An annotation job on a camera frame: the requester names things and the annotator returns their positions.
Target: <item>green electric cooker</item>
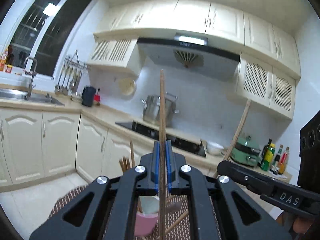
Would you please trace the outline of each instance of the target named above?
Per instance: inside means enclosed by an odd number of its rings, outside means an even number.
[[[250,136],[246,138],[239,137],[236,146],[231,151],[230,157],[236,163],[255,167],[260,162],[260,151],[259,145],[251,140]]]

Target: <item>countertop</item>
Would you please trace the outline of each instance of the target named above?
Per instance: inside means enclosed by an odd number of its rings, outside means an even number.
[[[64,103],[64,106],[46,104],[46,103],[34,103],[28,101],[20,101],[20,100],[10,100],[10,99],[0,99],[0,107],[4,108],[15,108],[15,109],[28,109],[34,111],[49,111],[49,112],[64,112],[64,113],[79,113],[84,115],[85,117],[97,122],[98,124],[112,129],[117,133],[124,135],[125,137],[130,137],[132,141],[138,141],[146,146],[153,146],[154,140],[148,138],[144,135],[140,135],[136,132],[130,131],[124,127],[121,127],[116,122],[132,122],[137,121],[154,129],[158,129],[159,127],[145,123],[141,117],[132,117],[129,114],[118,111],[111,107],[101,105],[101,106],[93,106],[87,107],[82,106],[78,101],[71,101],[69,96],[63,95],[52,95],[60,102]],[[180,138],[184,138],[185,140],[200,144],[201,138],[197,136],[193,136],[183,131],[174,129],[174,128],[166,128],[166,133],[172,136],[177,136]],[[173,151],[185,156],[187,163],[190,165],[206,168],[211,172],[214,172],[217,168],[217,165],[220,161],[222,161],[223,156],[212,156],[206,153],[206,158],[200,157],[198,155],[186,152],[184,150],[173,147]],[[260,168],[255,168],[255,171],[272,176],[270,173],[266,171],[262,171]],[[291,179],[291,175],[285,172],[284,174],[288,179],[280,179],[285,182],[289,182]]]

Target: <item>screw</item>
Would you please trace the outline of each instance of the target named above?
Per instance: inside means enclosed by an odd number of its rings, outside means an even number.
[[[191,167],[189,165],[182,165],[180,168],[183,172],[191,171]]]
[[[142,165],[138,165],[137,167],[134,168],[134,170],[138,173],[143,173],[146,170],[146,168]]]
[[[228,176],[222,175],[219,177],[219,180],[221,183],[228,183],[230,179]]]
[[[106,184],[108,181],[107,177],[105,176],[100,176],[100,177],[97,177],[97,182],[98,184]]]

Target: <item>floor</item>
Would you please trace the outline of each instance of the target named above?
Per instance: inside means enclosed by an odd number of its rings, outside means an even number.
[[[86,183],[73,173],[59,179],[10,192],[0,193],[0,204],[18,233],[28,240],[44,223],[57,199]]]

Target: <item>gas stove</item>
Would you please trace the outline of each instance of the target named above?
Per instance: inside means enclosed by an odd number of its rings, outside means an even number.
[[[117,125],[120,125],[124,128],[127,128],[131,131],[137,132],[139,134],[142,134],[144,136],[147,136],[153,140],[158,141],[159,140],[159,131],[155,130],[153,128],[147,127],[143,124],[140,124],[138,122],[116,122]],[[181,139],[179,137],[172,136],[170,134],[166,134],[166,139],[171,140],[171,145],[173,147],[176,147],[178,149],[199,155],[201,157],[206,158],[204,147],[202,144],[202,141],[200,141],[200,144],[192,143],[189,141],[186,141],[184,139]]]

